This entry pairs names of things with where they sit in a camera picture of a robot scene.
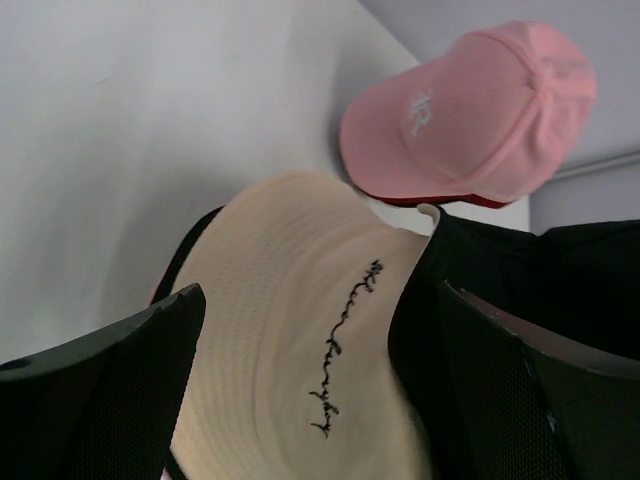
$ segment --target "white embroidered logo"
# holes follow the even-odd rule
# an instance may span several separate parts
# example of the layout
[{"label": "white embroidered logo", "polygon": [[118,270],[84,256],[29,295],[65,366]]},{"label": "white embroidered logo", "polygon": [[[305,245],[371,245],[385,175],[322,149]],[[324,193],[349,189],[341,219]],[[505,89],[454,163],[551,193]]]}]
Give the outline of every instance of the white embroidered logo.
[{"label": "white embroidered logo", "polygon": [[420,129],[424,127],[429,120],[431,120],[431,98],[433,97],[433,89],[429,89],[429,93],[420,94],[420,98],[416,100],[411,106],[411,114],[413,115],[414,124],[411,129],[411,134],[414,137],[418,136]]}]

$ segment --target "red lining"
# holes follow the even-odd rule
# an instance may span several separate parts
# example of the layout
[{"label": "red lining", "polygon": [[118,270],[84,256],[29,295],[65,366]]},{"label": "red lining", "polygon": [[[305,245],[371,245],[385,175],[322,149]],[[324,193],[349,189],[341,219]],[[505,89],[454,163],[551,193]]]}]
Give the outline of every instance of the red lining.
[{"label": "red lining", "polygon": [[371,198],[380,200],[381,202],[384,202],[387,205],[391,205],[393,207],[401,207],[401,208],[415,208],[421,203],[432,203],[434,205],[443,205],[446,203],[453,203],[453,202],[466,202],[466,203],[471,203],[473,205],[478,205],[480,207],[487,207],[487,208],[493,208],[493,209],[498,209],[498,208],[502,208],[509,205],[509,203],[496,202],[495,200],[489,200],[487,198],[483,198],[474,194],[453,196],[453,197],[382,198],[382,197],[376,197],[375,195],[371,195],[364,191],[363,193],[365,193],[367,196]]}]

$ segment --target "cap brim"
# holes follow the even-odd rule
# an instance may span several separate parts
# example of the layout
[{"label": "cap brim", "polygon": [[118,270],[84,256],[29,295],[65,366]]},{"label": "cap brim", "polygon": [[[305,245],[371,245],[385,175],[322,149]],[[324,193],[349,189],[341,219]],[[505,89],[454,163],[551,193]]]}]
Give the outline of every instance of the cap brim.
[{"label": "cap brim", "polygon": [[365,91],[345,112],[340,150],[356,187],[387,203],[424,203],[455,199],[471,192],[433,181],[411,159],[400,132],[408,92],[429,76],[435,62],[421,65]]},{"label": "cap brim", "polygon": [[266,427],[254,418],[255,398],[264,395],[255,387],[261,345],[277,333],[269,333],[273,304],[296,262],[315,251],[322,235],[337,227],[385,225],[347,185],[298,172],[249,187],[216,213],[181,247],[184,258],[170,282],[173,290],[199,283],[207,296],[171,449],[194,480],[291,478],[280,471],[275,453],[265,453],[276,445],[260,441]]}]

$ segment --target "cream baseball cap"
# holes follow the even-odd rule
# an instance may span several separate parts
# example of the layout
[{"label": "cream baseball cap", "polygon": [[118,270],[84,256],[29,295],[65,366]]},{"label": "cream baseball cap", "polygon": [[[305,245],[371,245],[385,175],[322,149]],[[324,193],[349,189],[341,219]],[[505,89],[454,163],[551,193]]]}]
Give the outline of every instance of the cream baseball cap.
[{"label": "cream baseball cap", "polygon": [[256,184],[225,206],[173,285],[199,283],[207,298],[171,445],[183,475],[431,478],[424,432],[387,352],[428,240],[315,173]]}]

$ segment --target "embroidered logo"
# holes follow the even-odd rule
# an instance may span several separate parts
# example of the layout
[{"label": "embroidered logo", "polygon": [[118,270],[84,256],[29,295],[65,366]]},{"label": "embroidered logo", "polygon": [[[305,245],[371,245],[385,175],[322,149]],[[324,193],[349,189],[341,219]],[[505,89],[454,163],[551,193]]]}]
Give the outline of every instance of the embroidered logo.
[{"label": "embroidered logo", "polygon": [[413,115],[413,128],[411,134],[418,137],[420,129],[431,120],[431,98],[433,98],[433,89],[429,89],[429,93],[421,93],[420,97],[411,105],[411,114]]},{"label": "embroidered logo", "polygon": [[342,346],[338,343],[336,334],[340,327],[349,320],[351,310],[356,304],[355,299],[358,294],[361,292],[373,293],[373,285],[376,284],[376,277],[383,268],[384,267],[380,263],[380,260],[376,260],[371,263],[369,269],[366,270],[365,275],[362,277],[362,281],[356,283],[351,289],[351,292],[349,293],[349,300],[347,300],[347,303],[340,314],[340,320],[333,326],[329,333],[329,338],[325,341],[327,344],[327,352],[325,353],[324,361],[322,362],[324,379],[320,384],[319,390],[309,392],[309,395],[320,400],[322,410],[324,412],[323,423],[311,423],[311,426],[319,429],[325,438],[329,438],[329,434],[331,433],[331,420],[333,419],[333,416],[340,415],[338,407],[331,402],[331,371],[329,370],[329,367],[333,364],[334,358],[342,354]]}]

